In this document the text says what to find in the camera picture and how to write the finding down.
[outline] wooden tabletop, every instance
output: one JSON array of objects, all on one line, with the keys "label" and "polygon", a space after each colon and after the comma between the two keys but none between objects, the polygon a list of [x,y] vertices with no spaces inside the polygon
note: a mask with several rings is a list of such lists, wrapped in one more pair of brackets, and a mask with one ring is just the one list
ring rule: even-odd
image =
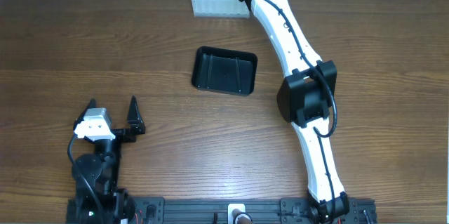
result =
[{"label": "wooden tabletop", "polygon": [[[375,199],[382,223],[443,223],[448,0],[289,2],[338,69],[331,145],[347,194]],[[200,46],[255,53],[254,92],[196,90]],[[254,17],[194,18],[191,0],[0,0],[0,221],[65,221],[67,145],[91,98],[114,127],[138,99],[147,134],[123,146],[119,183],[132,195],[306,197],[300,144],[276,104],[282,81]]]}]

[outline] black plastic tray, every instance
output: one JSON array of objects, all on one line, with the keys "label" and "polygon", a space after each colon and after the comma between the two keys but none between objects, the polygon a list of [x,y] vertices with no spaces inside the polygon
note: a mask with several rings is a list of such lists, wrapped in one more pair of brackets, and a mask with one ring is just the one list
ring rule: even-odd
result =
[{"label": "black plastic tray", "polygon": [[256,67],[253,53],[202,46],[196,52],[192,84],[204,91],[250,95]]}]

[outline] black cable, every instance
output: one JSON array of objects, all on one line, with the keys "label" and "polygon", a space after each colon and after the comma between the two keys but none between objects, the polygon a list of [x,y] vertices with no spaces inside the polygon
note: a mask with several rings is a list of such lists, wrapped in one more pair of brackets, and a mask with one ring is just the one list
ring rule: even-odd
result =
[{"label": "black cable", "polygon": [[307,64],[307,65],[313,70],[313,72],[314,72],[314,74],[311,76],[311,78],[312,78],[312,79],[315,79],[316,77],[318,77],[318,80],[320,81],[321,85],[324,86],[324,88],[325,88],[325,91],[326,91],[327,96],[328,96],[327,99],[329,99],[329,100],[331,101],[331,103],[332,103],[332,111],[333,111],[333,123],[332,123],[332,128],[331,128],[331,129],[329,130],[329,132],[328,132],[327,134],[325,134],[325,135],[322,135],[322,134],[320,133],[320,131],[319,131],[316,127],[314,127],[314,131],[315,131],[315,133],[316,133],[319,137],[322,137],[322,138],[330,137],[330,136],[334,133],[335,129],[337,128],[337,105],[335,104],[334,95],[332,94],[332,91],[331,91],[331,89],[330,89],[328,83],[327,83],[326,80],[324,79],[323,75],[322,75],[322,74],[316,69],[316,67],[313,66],[313,65],[309,62],[309,60],[307,59],[306,54],[304,53],[304,51],[303,51],[302,48],[301,48],[300,41],[298,40],[298,38],[297,38],[297,36],[296,36],[295,30],[293,29],[293,27],[292,27],[290,21],[288,20],[286,14],[282,11],[281,8],[279,8],[279,7],[278,7],[275,3],[273,3],[271,0],[264,0],[264,1],[266,1],[268,4],[270,4],[271,6],[273,6],[273,7],[279,12],[279,15],[281,15],[282,18],[286,21],[286,25],[287,25],[287,27],[288,27],[288,30],[289,30],[289,32],[292,33],[293,38],[295,39],[295,42],[296,42],[296,45],[297,45],[297,47],[298,47],[298,49],[299,49],[301,58],[306,62],[306,64]]},{"label": "black cable", "polygon": [[323,143],[321,142],[321,137],[318,137],[318,142],[320,143],[320,148],[321,148],[321,155],[323,156],[323,162],[324,162],[324,169],[326,170],[326,175],[328,177],[329,180],[329,187],[330,187],[330,193],[332,195],[332,213],[329,213],[329,223],[332,224],[332,222],[334,222],[334,213],[335,213],[335,193],[334,193],[334,186],[332,184],[332,179],[330,179],[330,173],[329,173],[329,169],[328,169],[328,163],[326,161],[326,156],[324,155],[324,148],[323,148]]},{"label": "black cable", "polygon": [[97,195],[95,194],[95,192],[92,190],[91,185],[89,185],[89,182],[86,180],[86,178],[84,177],[84,175],[82,174],[81,170],[79,169],[78,165],[76,164],[76,162],[73,160],[73,155],[72,155],[72,146],[73,143],[75,142],[75,139],[77,139],[78,136],[76,134],[73,134],[72,139],[70,140],[69,143],[69,147],[67,148],[67,155],[69,156],[70,161],[72,162],[72,165],[75,169],[75,171],[78,173],[79,177],[81,178],[81,180],[84,182],[84,185],[87,187],[87,189],[89,190],[89,192],[91,193],[91,196],[93,198],[93,201],[95,201],[95,203],[97,204],[97,208],[98,208],[98,214],[100,215],[100,220],[102,224],[105,224],[105,220],[104,220],[104,210],[103,210],[103,206],[101,205],[100,200],[98,199]]}]

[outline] wood grain surface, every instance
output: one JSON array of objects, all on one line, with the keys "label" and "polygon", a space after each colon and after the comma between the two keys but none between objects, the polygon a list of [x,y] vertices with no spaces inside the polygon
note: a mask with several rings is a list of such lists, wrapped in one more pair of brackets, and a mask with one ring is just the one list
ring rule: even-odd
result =
[{"label": "wood grain surface", "polygon": [[[449,0],[289,0],[338,68],[335,163],[379,221],[444,223]],[[196,49],[259,58],[248,97],[197,91]],[[191,0],[0,0],[0,222],[65,221],[67,144],[90,98],[124,126],[132,95],[147,134],[123,146],[120,186],[168,199],[305,197],[283,81],[255,18],[194,18]],[[75,153],[91,152],[79,141]]]}]

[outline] wooden table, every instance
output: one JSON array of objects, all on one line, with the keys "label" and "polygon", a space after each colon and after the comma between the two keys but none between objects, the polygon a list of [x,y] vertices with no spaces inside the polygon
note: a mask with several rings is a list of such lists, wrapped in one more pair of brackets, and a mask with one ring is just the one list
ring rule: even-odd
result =
[{"label": "wooden table", "polygon": [[[445,221],[448,0],[290,0],[338,68],[332,137],[351,197],[380,222]],[[196,49],[259,58],[248,97],[197,91]],[[0,0],[0,221],[63,222],[72,122],[90,98],[114,127],[132,95],[147,134],[123,146],[120,186],[167,199],[305,197],[297,136],[276,105],[281,67],[262,26],[194,18],[191,0]],[[76,155],[93,146],[77,141]]]}]

